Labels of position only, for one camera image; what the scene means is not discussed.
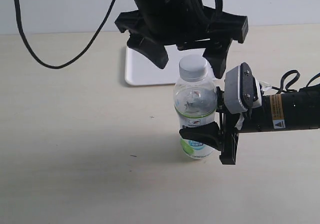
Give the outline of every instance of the table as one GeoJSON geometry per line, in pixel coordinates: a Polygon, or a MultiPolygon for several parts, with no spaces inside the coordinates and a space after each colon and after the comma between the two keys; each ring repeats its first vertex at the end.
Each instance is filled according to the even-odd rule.
{"type": "MultiPolygon", "coordinates": [[[[92,33],[28,35],[50,64],[92,33]]],[[[124,82],[127,34],[101,33],[62,70],[38,65],[17,35],[0,36],[2,224],[270,224],[320,218],[319,130],[240,136],[237,165],[179,146],[173,87],[124,82]]],[[[279,86],[319,72],[320,24],[251,27],[228,69],[246,61],[279,86]]]]}

